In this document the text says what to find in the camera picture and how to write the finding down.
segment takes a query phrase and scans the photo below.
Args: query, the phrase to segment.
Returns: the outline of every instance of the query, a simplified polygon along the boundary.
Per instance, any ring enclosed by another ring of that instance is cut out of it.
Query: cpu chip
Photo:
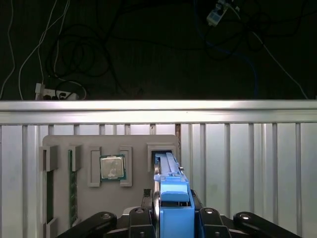
[[[101,156],[101,179],[122,179],[125,177],[124,155]]]

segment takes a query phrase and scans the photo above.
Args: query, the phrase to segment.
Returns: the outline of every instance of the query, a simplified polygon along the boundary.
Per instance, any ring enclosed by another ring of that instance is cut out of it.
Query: power strip
[[[54,89],[45,88],[44,84],[37,83],[35,87],[35,100],[78,100],[79,96],[76,93],[59,91],[55,93]]]
[[[230,4],[233,0],[218,0],[216,7],[209,13],[206,20],[209,26],[216,27],[221,21],[222,17],[228,10],[227,4]]]

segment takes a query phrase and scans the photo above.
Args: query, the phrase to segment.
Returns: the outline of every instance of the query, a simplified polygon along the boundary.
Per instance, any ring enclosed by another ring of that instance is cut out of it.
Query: metal screw
[[[249,220],[249,219],[251,219],[251,217],[249,216],[249,215],[247,215],[247,214],[240,214],[240,217],[243,219],[243,220]]]
[[[142,208],[138,208],[137,210],[135,210],[135,212],[140,214],[140,213],[143,213],[144,210]]]
[[[101,219],[104,219],[104,220],[107,220],[107,219],[110,219],[111,216],[108,214],[108,213],[104,213],[102,216],[101,216]]]
[[[208,213],[208,214],[211,214],[211,213],[213,213],[213,209],[211,209],[211,208],[206,208],[206,209],[205,209],[205,212]]]

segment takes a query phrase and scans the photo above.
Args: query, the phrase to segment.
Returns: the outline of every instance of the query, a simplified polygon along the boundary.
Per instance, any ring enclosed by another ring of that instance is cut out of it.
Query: blue cable
[[[201,37],[201,39],[205,41],[205,37],[204,37],[203,33],[200,31],[200,29],[198,27],[198,16],[197,16],[197,12],[196,12],[196,1],[197,0],[194,0],[195,28],[196,28],[197,33]],[[210,46],[210,47],[214,46],[214,44],[212,44],[211,42],[208,42],[208,41],[206,41],[206,44],[208,46]],[[225,53],[227,55],[231,54],[230,51],[227,51],[227,50],[222,49],[220,47],[214,47],[214,48],[216,50],[218,50],[219,52]],[[246,57],[245,55],[242,55],[242,54],[239,54],[239,53],[233,53],[232,55],[240,57],[241,59],[243,59],[245,62],[247,62],[250,65],[250,67],[251,67],[251,69],[253,71],[253,75],[254,75],[254,97],[257,98],[257,96],[258,96],[258,74],[257,74],[257,71],[256,71],[252,61],[248,57]]]

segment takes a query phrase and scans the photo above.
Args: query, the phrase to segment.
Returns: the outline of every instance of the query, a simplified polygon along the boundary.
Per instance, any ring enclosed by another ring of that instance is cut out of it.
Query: dark background
[[[16,60],[16,70],[7,82],[3,100],[20,100],[18,91],[18,72],[30,52],[37,46],[54,0],[13,0],[14,21],[11,40]],[[147,0],[128,0],[131,5]],[[262,11],[272,20],[300,15],[302,0],[259,0]],[[98,0],[100,24],[107,31],[119,7],[118,0]],[[66,0],[58,0],[52,22],[62,15]],[[242,8],[250,14],[258,6],[252,0],[246,0]],[[306,12],[317,9],[317,1],[311,0]],[[12,69],[12,61],[6,36],[11,16],[9,0],[0,2],[0,79],[1,83]],[[228,11],[225,19],[236,19]],[[60,81],[48,77],[45,61],[56,40],[60,28],[59,21],[47,33],[41,46],[41,56],[45,74],[45,85],[54,89]],[[64,27],[82,23],[89,25],[100,35],[104,35],[97,25],[96,2],[94,0],[71,0]],[[316,41],[317,14],[302,19],[301,27],[294,37],[265,38],[265,44],[284,68],[303,87],[307,96],[314,99],[317,95],[316,82]],[[297,21],[275,24],[270,33],[288,33],[296,27]],[[203,32],[207,26],[200,24]],[[208,40],[220,42],[237,32],[241,25],[220,23],[210,31]],[[72,34],[91,35],[84,28],[74,28]],[[204,46],[194,27],[192,4],[170,4],[145,8],[120,15],[112,35],[123,38],[138,38],[181,48],[200,48]],[[231,49],[236,41],[221,46]],[[112,58],[113,67],[122,87],[127,91],[115,91],[115,83],[110,72],[104,76],[91,78],[72,74],[64,79],[77,80],[88,90],[87,99],[303,99],[298,86],[279,68],[268,53],[262,49],[258,53],[250,52],[246,42],[237,49],[248,57],[258,73],[259,92],[254,94],[254,74],[249,64],[239,57],[232,56],[225,61],[214,61],[204,51],[185,51],[167,48],[143,42],[118,40],[109,37],[106,48]],[[215,57],[223,57],[217,51],[210,51]],[[107,67],[102,55],[96,54],[92,72],[100,72]],[[21,90],[25,100],[35,98],[35,84],[42,81],[37,53],[25,64],[21,74]],[[81,88],[73,84],[64,84],[62,90],[75,91],[82,96]]]

